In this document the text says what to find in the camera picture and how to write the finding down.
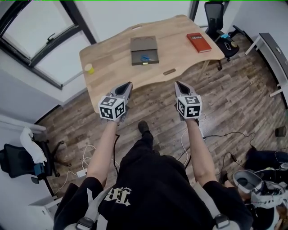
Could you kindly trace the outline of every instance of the chair armrest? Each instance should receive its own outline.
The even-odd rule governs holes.
[[[236,30],[238,30],[238,32],[240,32],[241,34],[243,34],[243,35],[245,36],[245,33],[244,33],[243,30],[240,30],[239,27],[237,27],[237,26],[235,26],[235,25],[233,25],[233,27],[234,27]]]
[[[218,34],[220,34],[220,35],[225,34],[225,33],[223,33],[221,30],[217,30],[216,32],[217,32]]]

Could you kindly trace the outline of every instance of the wooden table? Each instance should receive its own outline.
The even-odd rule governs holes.
[[[186,37],[187,34],[197,32],[210,44],[212,51],[197,52]],[[157,40],[159,63],[132,66],[130,38],[153,35]],[[112,38],[80,51],[83,70],[88,63],[94,68],[93,74],[84,71],[84,78],[96,113],[99,113],[97,104],[101,97],[118,84],[131,81],[133,89],[136,89],[147,84],[168,81],[178,77],[192,65],[204,61],[199,79],[210,60],[223,58],[224,54],[218,46],[185,15],[129,27]]]

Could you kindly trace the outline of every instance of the buckle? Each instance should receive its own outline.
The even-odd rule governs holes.
[[[214,218],[217,229],[222,229],[230,225],[230,220],[227,216],[219,214]]]
[[[87,217],[82,217],[76,224],[77,230],[91,230],[93,227],[93,220]]]

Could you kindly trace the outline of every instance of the white desk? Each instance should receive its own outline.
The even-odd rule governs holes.
[[[273,70],[281,89],[271,93],[269,96],[273,97],[278,93],[283,92],[285,100],[288,99],[288,61],[282,53],[280,47],[269,33],[260,33],[254,43],[245,52],[246,55],[257,46],[256,50],[260,50],[271,69]]]

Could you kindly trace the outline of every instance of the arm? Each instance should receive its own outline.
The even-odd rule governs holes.
[[[196,121],[194,119],[187,119],[186,123],[195,180],[198,181],[201,186],[209,181],[217,181],[213,159],[204,143]]]
[[[103,187],[108,175],[117,127],[117,122],[108,121],[88,166],[87,177],[95,177]]]

